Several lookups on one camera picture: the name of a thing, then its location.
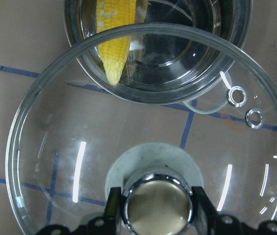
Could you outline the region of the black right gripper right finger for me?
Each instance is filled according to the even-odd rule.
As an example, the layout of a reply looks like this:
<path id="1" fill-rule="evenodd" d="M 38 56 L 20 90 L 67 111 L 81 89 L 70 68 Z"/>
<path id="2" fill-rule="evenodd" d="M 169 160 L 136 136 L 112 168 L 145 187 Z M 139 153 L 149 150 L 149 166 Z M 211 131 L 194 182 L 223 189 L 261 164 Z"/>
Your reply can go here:
<path id="1" fill-rule="evenodd" d="M 199 235 L 211 235 L 218 213 L 202 187 L 191 187 L 191 190 L 192 221 L 196 231 Z"/>

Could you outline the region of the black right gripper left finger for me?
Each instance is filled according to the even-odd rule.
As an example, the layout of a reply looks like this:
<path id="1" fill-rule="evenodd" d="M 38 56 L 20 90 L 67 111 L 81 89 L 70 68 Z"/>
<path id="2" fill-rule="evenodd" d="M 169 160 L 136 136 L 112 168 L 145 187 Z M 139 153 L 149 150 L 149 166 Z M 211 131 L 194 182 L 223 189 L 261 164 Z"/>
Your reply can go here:
<path id="1" fill-rule="evenodd" d="M 107 221 L 108 234 L 119 235 L 122 225 L 123 196 L 120 187 L 110 189 L 108 200 L 104 211 L 104 218 Z"/>

